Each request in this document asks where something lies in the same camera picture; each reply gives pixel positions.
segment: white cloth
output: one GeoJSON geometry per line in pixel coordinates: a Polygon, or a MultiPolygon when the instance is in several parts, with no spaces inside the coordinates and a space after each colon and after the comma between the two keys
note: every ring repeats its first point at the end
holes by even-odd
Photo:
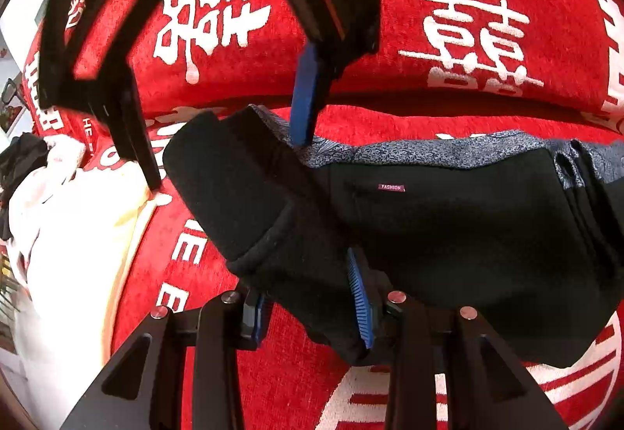
{"type": "Polygon", "coordinates": [[[26,176],[9,200],[9,227],[13,238],[7,242],[7,254],[16,279],[22,285],[26,285],[30,251],[39,235],[40,208],[72,179],[85,152],[84,144],[62,134],[49,136],[44,141],[50,149],[48,165],[26,176]]]}
{"type": "Polygon", "coordinates": [[[28,288],[77,394],[110,358],[117,304],[155,208],[137,163],[76,172],[41,207],[28,288]]]}

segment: silver bolt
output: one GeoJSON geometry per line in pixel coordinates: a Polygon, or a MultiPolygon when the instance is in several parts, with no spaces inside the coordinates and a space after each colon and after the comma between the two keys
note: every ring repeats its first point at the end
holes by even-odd
{"type": "Polygon", "coordinates": [[[223,303],[236,303],[240,299],[240,295],[236,291],[228,291],[221,295],[223,303]]]}
{"type": "Polygon", "coordinates": [[[167,307],[163,307],[162,305],[159,307],[154,307],[151,312],[150,315],[152,316],[152,318],[154,319],[162,319],[164,317],[167,316],[167,313],[169,312],[167,307]]]}
{"type": "Polygon", "coordinates": [[[469,321],[476,319],[478,314],[477,310],[472,307],[461,307],[459,310],[459,315],[469,321]]]}
{"type": "Polygon", "coordinates": [[[405,296],[405,293],[403,291],[392,291],[392,292],[388,293],[388,301],[391,302],[391,303],[401,304],[407,298],[408,297],[405,296]]]}

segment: ribbed blue pad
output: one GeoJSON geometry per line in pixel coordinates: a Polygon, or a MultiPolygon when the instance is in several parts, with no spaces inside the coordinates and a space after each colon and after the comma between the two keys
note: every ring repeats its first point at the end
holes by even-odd
{"type": "Polygon", "coordinates": [[[366,348],[370,349],[375,340],[375,336],[372,333],[372,307],[366,296],[360,268],[358,268],[358,263],[351,248],[347,251],[347,258],[349,262],[349,286],[355,299],[355,311],[358,318],[360,337],[364,341],[366,348]]]}

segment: gray patterned fabric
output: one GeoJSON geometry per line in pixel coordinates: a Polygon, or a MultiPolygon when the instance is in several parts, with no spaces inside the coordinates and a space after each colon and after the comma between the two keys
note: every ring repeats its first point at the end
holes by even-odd
{"type": "Polygon", "coordinates": [[[591,157],[598,179],[611,183],[624,176],[624,143],[582,143],[578,140],[542,140],[522,131],[504,131],[477,138],[453,140],[404,140],[350,146],[314,136],[310,146],[294,147],[289,124],[263,106],[253,106],[273,134],[294,149],[299,160],[310,168],[331,163],[368,165],[425,165],[470,169],[487,166],[538,148],[547,149],[564,189],[584,187],[574,162],[584,151],[591,157]]]}

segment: black garment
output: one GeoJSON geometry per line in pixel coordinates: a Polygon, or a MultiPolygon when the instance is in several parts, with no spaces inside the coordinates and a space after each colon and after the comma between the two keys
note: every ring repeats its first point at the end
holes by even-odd
{"type": "MultiPolygon", "coordinates": [[[[372,268],[385,271],[395,288],[420,301],[475,306],[526,361],[571,365],[622,299],[624,171],[621,154],[611,147],[502,133],[364,149],[317,140],[295,153],[276,137],[279,126],[266,114],[263,121],[247,109],[220,124],[212,119],[211,125],[208,118],[191,121],[167,147],[172,182],[229,270],[269,292],[351,363],[362,351],[347,293],[349,244],[362,245],[372,268]],[[315,210],[313,218],[300,213],[281,225],[254,212],[267,231],[263,237],[257,227],[255,241],[273,240],[252,263],[240,251],[234,259],[222,248],[222,238],[239,219],[218,211],[232,205],[214,194],[198,206],[206,196],[201,186],[215,179],[215,168],[224,167],[204,158],[207,146],[220,143],[216,125],[236,136],[236,151],[243,145],[245,164],[254,168],[253,177],[249,169],[224,169],[231,176],[219,176],[221,185],[243,189],[249,185],[240,181],[241,174],[256,181],[259,170],[266,185],[289,196],[288,206],[315,210]],[[522,138],[523,144],[510,149],[505,137],[522,138]],[[453,150],[462,146],[456,156],[453,150]],[[287,249],[286,243],[298,249],[287,249]],[[307,291],[318,294],[310,298],[307,291]]],[[[263,208],[258,194],[245,192],[240,200],[230,194],[230,199],[243,214],[245,199],[256,202],[255,210],[263,208]]],[[[236,236],[229,242],[236,243],[236,236]]],[[[253,244],[248,237],[238,245],[245,250],[253,244]]]]}
{"type": "Polygon", "coordinates": [[[30,172],[48,164],[48,151],[44,140],[24,133],[13,138],[0,153],[0,238],[5,241],[13,236],[9,228],[9,200],[30,172]]]}

